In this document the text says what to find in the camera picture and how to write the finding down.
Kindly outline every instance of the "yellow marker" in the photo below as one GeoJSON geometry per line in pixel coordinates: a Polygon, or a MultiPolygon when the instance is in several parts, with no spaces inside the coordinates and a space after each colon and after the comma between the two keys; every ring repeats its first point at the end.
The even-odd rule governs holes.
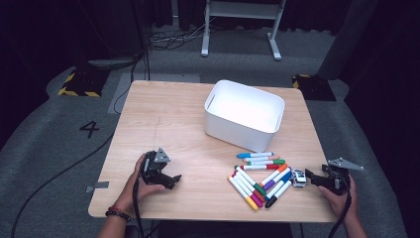
{"type": "Polygon", "coordinates": [[[256,203],[251,199],[250,196],[248,196],[244,190],[236,183],[236,181],[232,177],[228,177],[229,182],[235,187],[235,189],[241,194],[241,196],[245,199],[247,204],[253,209],[258,210],[259,207],[256,205],[256,203]]]}

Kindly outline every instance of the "wooden table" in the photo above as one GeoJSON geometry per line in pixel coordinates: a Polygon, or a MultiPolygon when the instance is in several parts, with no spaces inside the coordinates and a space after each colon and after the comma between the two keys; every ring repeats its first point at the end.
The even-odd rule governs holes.
{"type": "MultiPolygon", "coordinates": [[[[104,217],[116,200],[138,157],[162,147],[172,159],[163,169],[168,176],[182,175],[173,190],[148,196],[140,205],[147,219],[232,220],[278,222],[336,221],[327,200],[315,185],[290,187],[269,209],[252,210],[227,176],[244,149],[208,136],[204,132],[204,102],[214,84],[135,81],[98,181],[89,214],[104,217]]],[[[268,151],[285,158],[293,168],[322,175],[326,163],[318,136],[301,92],[293,88],[258,87],[285,101],[279,131],[268,151]]],[[[272,171],[247,171],[262,181],[272,171]]]]}

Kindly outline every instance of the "marker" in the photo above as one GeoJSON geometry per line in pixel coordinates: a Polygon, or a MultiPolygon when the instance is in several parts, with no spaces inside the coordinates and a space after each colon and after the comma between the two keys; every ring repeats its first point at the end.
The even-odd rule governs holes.
{"type": "Polygon", "coordinates": [[[290,172],[290,168],[285,169],[283,172],[281,172],[280,174],[278,174],[276,177],[274,177],[272,180],[270,180],[269,182],[267,182],[263,188],[265,190],[269,190],[272,186],[274,186],[278,181],[281,180],[281,178],[283,178],[285,175],[287,175],[287,173],[290,172]]]}
{"type": "Polygon", "coordinates": [[[262,165],[262,166],[240,166],[244,171],[251,170],[277,170],[278,165],[262,165]]]}
{"type": "Polygon", "coordinates": [[[234,179],[235,178],[238,178],[238,179],[240,179],[243,183],[244,183],[244,185],[259,199],[259,201],[260,202],[265,202],[265,198],[262,196],[262,194],[261,193],[259,193],[257,190],[256,190],[256,188],[255,187],[253,187],[253,185],[252,184],[250,184],[248,181],[247,181],[247,179],[246,178],[244,178],[242,175],[241,175],[241,173],[235,173],[235,176],[234,176],[234,179]]]}
{"type": "Polygon", "coordinates": [[[243,159],[243,158],[251,158],[251,157],[264,157],[264,156],[273,156],[274,153],[273,152],[264,152],[264,153],[241,153],[238,154],[238,158],[239,159],[243,159]]]}
{"type": "Polygon", "coordinates": [[[241,187],[236,183],[236,181],[232,177],[228,177],[229,182],[235,187],[235,189],[241,194],[241,196],[245,199],[247,204],[253,209],[258,210],[256,203],[241,189],[241,187]]]}
{"type": "Polygon", "coordinates": [[[249,166],[263,166],[263,165],[283,165],[285,160],[273,160],[273,161],[258,161],[258,162],[247,162],[249,166]]]}
{"type": "Polygon", "coordinates": [[[265,201],[269,201],[269,199],[278,192],[279,189],[290,179],[291,171],[287,172],[286,174],[281,177],[280,182],[265,196],[265,201]]]}
{"type": "Polygon", "coordinates": [[[239,166],[235,167],[235,170],[238,171],[238,173],[241,173],[241,175],[253,186],[256,188],[256,190],[261,193],[262,195],[266,195],[265,190],[258,184],[256,183],[251,177],[249,177],[247,175],[247,173],[245,173],[239,166]]]}
{"type": "Polygon", "coordinates": [[[262,182],[260,182],[260,186],[266,185],[270,180],[274,179],[278,174],[283,172],[285,169],[287,169],[287,164],[281,165],[278,167],[277,170],[275,170],[271,175],[269,175],[267,178],[265,178],[262,182]]]}
{"type": "Polygon", "coordinates": [[[234,177],[234,180],[236,183],[242,188],[242,190],[253,200],[253,202],[256,203],[258,207],[263,207],[262,202],[259,200],[258,197],[256,197],[255,194],[253,194],[250,189],[241,181],[239,177],[234,177]]]}
{"type": "Polygon", "coordinates": [[[270,156],[270,157],[253,157],[253,158],[244,158],[244,162],[256,162],[256,161],[272,161],[280,159],[279,156],[270,156]]]}
{"type": "Polygon", "coordinates": [[[282,186],[281,189],[269,199],[269,201],[265,204],[265,208],[270,208],[278,200],[278,198],[287,190],[287,188],[290,187],[290,185],[291,181],[288,180],[287,183],[284,186],[282,186]]]}

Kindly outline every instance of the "number 4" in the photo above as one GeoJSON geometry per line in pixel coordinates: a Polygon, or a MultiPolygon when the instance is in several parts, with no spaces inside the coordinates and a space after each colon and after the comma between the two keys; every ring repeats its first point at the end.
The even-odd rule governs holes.
{"type": "Polygon", "coordinates": [[[95,121],[91,121],[89,123],[87,123],[86,125],[80,127],[80,131],[89,131],[89,135],[87,136],[88,139],[90,139],[90,137],[92,136],[93,131],[99,131],[99,128],[95,128],[96,126],[96,122],[95,121]]]}

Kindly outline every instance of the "stand leg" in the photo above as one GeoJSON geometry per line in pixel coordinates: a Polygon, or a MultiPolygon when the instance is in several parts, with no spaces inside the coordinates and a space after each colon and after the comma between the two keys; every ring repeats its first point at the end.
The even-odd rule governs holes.
{"type": "Polygon", "coordinates": [[[281,1],[278,6],[278,13],[272,26],[272,33],[267,33],[269,45],[271,46],[272,54],[275,60],[281,60],[281,54],[278,50],[277,43],[275,42],[275,35],[277,34],[278,25],[280,24],[281,15],[283,14],[284,4],[286,0],[281,1]]]}
{"type": "Polygon", "coordinates": [[[210,28],[210,0],[207,0],[203,46],[201,48],[202,57],[207,57],[209,55],[209,41],[210,41],[209,28],[210,28]]]}

